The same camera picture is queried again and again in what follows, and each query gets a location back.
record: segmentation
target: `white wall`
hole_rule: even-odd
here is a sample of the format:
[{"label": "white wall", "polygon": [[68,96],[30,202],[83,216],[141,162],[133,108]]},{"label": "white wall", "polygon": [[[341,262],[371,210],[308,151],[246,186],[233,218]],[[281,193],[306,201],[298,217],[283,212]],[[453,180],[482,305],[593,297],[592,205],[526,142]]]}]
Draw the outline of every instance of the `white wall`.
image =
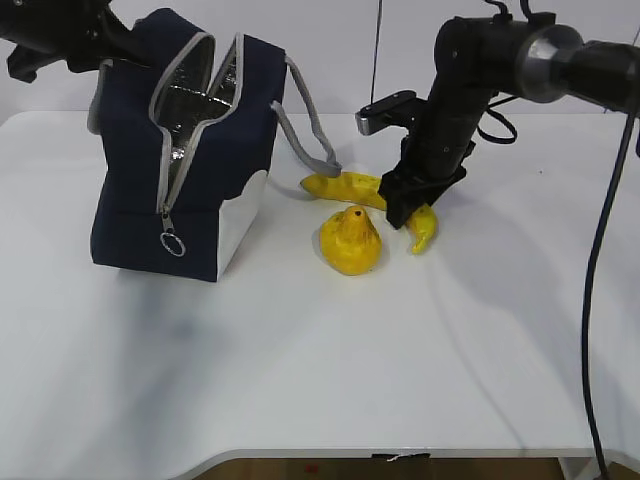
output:
[{"label": "white wall", "polygon": [[[520,2],[507,0],[516,17]],[[632,43],[640,25],[638,0],[530,0],[535,11],[558,14],[558,23],[571,25],[585,40]],[[497,12],[481,0],[418,1],[385,3],[376,98],[398,90],[429,93],[435,77],[433,48],[440,26],[454,16],[486,17]],[[565,98],[552,105],[514,102],[503,107],[511,112],[597,112],[601,108]]]},{"label": "white wall", "polygon": [[[377,0],[114,0],[113,8],[131,26],[150,11],[169,6],[213,33],[218,59],[236,31],[285,48],[300,65],[319,110],[353,113],[368,102]],[[534,10],[551,9],[585,38],[631,42],[640,25],[638,0],[531,0]],[[435,74],[433,45],[440,26],[455,16],[487,16],[494,8],[481,0],[385,0],[377,97],[401,89],[428,93]],[[0,58],[13,46],[0,43]],[[0,122],[21,110],[86,109],[96,74],[72,75],[64,64],[42,69],[24,85],[0,67]],[[285,106],[303,111],[289,82]],[[537,111],[518,102],[511,110]],[[543,111],[597,111],[579,101],[559,102]]]}]

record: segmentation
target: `gray bag handle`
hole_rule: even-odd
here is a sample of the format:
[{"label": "gray bag handle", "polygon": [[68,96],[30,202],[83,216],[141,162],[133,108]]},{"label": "gray bag handle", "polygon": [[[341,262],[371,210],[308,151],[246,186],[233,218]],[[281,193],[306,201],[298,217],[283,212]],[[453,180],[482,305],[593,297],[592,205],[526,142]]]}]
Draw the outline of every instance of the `gray bag handle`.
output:
[{"label": "gray bag handle", "polygon": [[322,130],[320,117],[318,116],[318,111],[311,99],[311,93],[309,92],[307,85],[304,83],[304,79],[302,78],[302,74],[300,73],[298,66],[293,62],[293,60],[289,57],[285,57],[285,63],[289,66],[293,80],[295,81],[298,91],[302,96],[302,100],[304,100],[304,104],[307,107],[307,113],[311,120],[311,130],[313,131],[313,135],[318,139],[324,151],[327,152],[327,158],[325,160],[319,160],[307,153],[300,143],[300,139],[298,138],[298,135],[296,134],[293,125],[291,125],[291,121],[287,117],[287,114],[285,113],[284,108],[282,108],[282,104],[280,102],[274,101],[271,104],[271,109],[276,112],[278,122],[284,131],[285,137],[287,137],[291,147],[296,152],[296,155],[298,155],[298,158],[300,158],[302,163],[314,172],[324,175],[325,177],[338,177],[342,173],[342,165],[340,165],[336,160],[336,152]]}]

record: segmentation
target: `yellow toy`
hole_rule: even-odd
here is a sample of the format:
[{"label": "yellow toy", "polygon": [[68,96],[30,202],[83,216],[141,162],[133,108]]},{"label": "yellow toy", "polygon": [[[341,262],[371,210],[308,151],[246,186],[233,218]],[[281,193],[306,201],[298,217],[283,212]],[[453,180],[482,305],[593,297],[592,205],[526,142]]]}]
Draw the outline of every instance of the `yellow toy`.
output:
[{"label": "yellow toy", "polygon": [[382,241],[363,207],[350,207],[320,229],[320,249],[329,264],[345,275],[362,275],[380,260]]},{"label": "yellow toy", "polygon": [[[387,202],[378,195],[380,179],[362,173],[343,172],[336,178],[328,178],[319,174],[311,175],[302,182],[302,188],[318,198],[339,200],[359,205],[367,205],[378,210],[387,210]],[[422,253],[438,231],[438,218],[429,205],[424,205],[414,212],[407,228],[415,236],[411,251],[417,255]]]}]

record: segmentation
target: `floor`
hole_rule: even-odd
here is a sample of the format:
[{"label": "floor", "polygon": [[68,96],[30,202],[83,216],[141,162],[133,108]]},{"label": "floor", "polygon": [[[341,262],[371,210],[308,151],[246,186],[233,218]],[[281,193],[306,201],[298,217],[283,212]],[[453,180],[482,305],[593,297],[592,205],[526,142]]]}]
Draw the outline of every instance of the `floor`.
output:
[{"label": "floor", "polygon": [[[640,480],[613,465],[612,480]],[[555,459],[235,460],[198,480],[564,480]]]}]

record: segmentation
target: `zipper pull ring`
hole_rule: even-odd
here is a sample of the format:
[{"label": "zipper pull ring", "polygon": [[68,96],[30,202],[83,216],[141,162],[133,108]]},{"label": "zipper pull ring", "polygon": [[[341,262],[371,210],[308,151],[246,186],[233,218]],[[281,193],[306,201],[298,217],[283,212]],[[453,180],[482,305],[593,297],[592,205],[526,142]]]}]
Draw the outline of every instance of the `zipper pull ring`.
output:
[{"label": "zipper pull ring", "polygon": [[[164,249],[174,257],[184,257],[187,253],[187,247],[185,247],[180,237],[175,234],[176,229],[173,226],[173,222],[169,216],[169,208],[166,205],[162,207],[162,213],[160,215],[162,216],[162,227],[164,228],[164,232],[160,234],[160,243]],[[179,250],[173,248],[169,242],[175,244]]]}]

